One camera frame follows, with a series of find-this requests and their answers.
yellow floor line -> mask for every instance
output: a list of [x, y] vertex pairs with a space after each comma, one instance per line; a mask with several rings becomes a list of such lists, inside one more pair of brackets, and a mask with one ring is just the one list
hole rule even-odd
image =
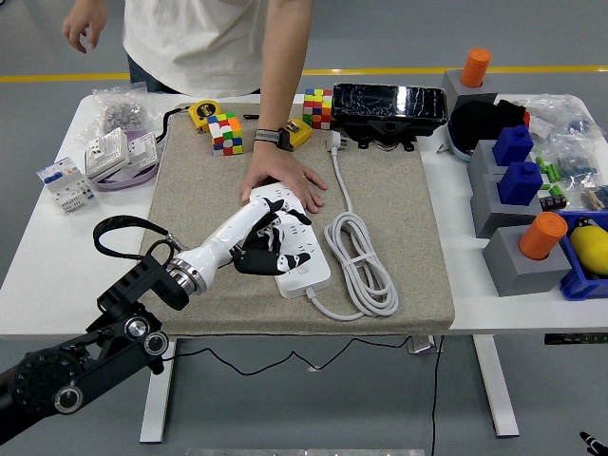
[[[310, 68], [303, 76], [376, 76], [395, 74], [442, 74], [456, 66], [416, 66], [379, 68]], [[488, 73], [597, 73], [608, 71], [607, 65], [583, 66], [491, 66]], [[9, 83], [61, 83], [70, 81], [108, 81], [129, 79], [128, 73], [89, 74], [30, 74], [0, 76], [0, 84]]]

beige mat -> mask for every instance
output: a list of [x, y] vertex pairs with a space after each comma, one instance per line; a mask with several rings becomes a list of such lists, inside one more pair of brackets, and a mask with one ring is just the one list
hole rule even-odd
[[[256, 121], [243, 114], [257, 113], [256, 104], [227, 104], [244, 130], [245, 150], [253, 147]], [[293, 116], [301, 115], [295, 105]], [[250, 152], [214, 157], [208, 134], [198, 134], [187, 113], [171, 118], [161, 170], [149, 219], [175, 234], [190, 248], [199, 246], [240, 207], [239, 187]], [[333, 258], [323, 228], [346, 211], [331, 155], [325, 141], [329, 132], [315, 130], [295, 156], [328, 183], [325, 207], [311, 216], [313, 228], [332, 269], [332, 285], [318, 299], [338, 314], [354, 314], [341, 268]], [[173, 311], [155, 295], [142, 302], [173, 335], [202, 334], [436, 334], [454, 319], [446, 265], [430, 204], [418, 151], [393, 151], [373, 145], [360, 150], [349, 142], [338, 156], [351, 194], [354, 212], [368, 225], [371, 241], [389, 271], [399, 295], [399, 310], [390, 317], [364, 317], [345, 323], [329, 319], [304, 297], [283, 298], [273, 277], [241, 275], [229, 265], [218, 271], [210, 291], [192, 296], [181, 312]], [[146, 234], [142, 250], [156, 239]]]

human hand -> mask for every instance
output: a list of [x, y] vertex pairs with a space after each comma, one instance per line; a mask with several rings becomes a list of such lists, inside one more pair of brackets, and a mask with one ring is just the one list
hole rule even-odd
[[87, 36], [89, 47], [94, 49], [99, 41], [99, 35], [105, 27], [106, 16], [105, 0], [76, 0], [64, 20], [62, 33], [70, 46], [86, 54], [86, 48], [81, 44], [80, 36]]
[[271, 142], [257, 141], [247, 175], [240, 187], [243, 201], [249, 201], [252, 189], [268, 178], [285, 182], [302, 202], [304, 209], [313, 214], [318, 213], [325, 204], [316, 187], [327, 190], [328, 186], [314, 170], [296, 160], [291, 152], [281, 150]]

white power strip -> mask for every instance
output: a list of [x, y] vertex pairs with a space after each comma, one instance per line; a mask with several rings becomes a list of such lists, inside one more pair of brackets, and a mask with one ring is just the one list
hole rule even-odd
[[126, 134], [120, 128], [91, 141], [85, 151], [86, 176], [94, 182], [102, 181], [128, 163]]
[[[270, 201], [285, 200], [295, 210], [304, 214], [302, 203], [283, 182], [255, 188], [250, 200], [256, 198], [267, 198]], [[281, 295], [293, 298], [305, 295], [309, 287], [315, 291], [329, 287], [332, 282], [332, 271], [316, 239], [313, 227], [304, 225], [289, 214], [279, 212], [278, 215], [285, 234], [281, 253], [298, 255], [305, 252], [311, 256], [311, 259], [299, 267], [275, 277]]]
[[142, 171], [159, 162], [156, 138], [153, 133], [146, 133], [130, 141], [127, 149], [129, 152], [128, 167], [132, 169]]

black strap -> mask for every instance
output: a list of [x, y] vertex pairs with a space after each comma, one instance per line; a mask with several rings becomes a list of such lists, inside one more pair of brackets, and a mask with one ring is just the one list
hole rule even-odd
[[143, 255], [135, 255], [135, 254], [122, 254], [116, 252], [114, 250], [108, 249], [103, 246], [100, 242], [100, 237], [109, 231], [118, 230], [121, 228], [127, 228], [135, 226], [138, 228], [143, 228], [146, 230], [152, 230], [162, 236], [167, 236], [169, 232], [164, 228], [160, 227], [152, 223], [145, 218], [139, 218], [134, 216], [114, 216], [110, 218], [106, 218], [105, 220], [100, 221], [97, 226], [93, 229], [93, 243], [95, 244], [95, 248], [102, 254], [107, 255], [109, 257], [115, 258], [128, 258], [128, 259], [143, 259]]

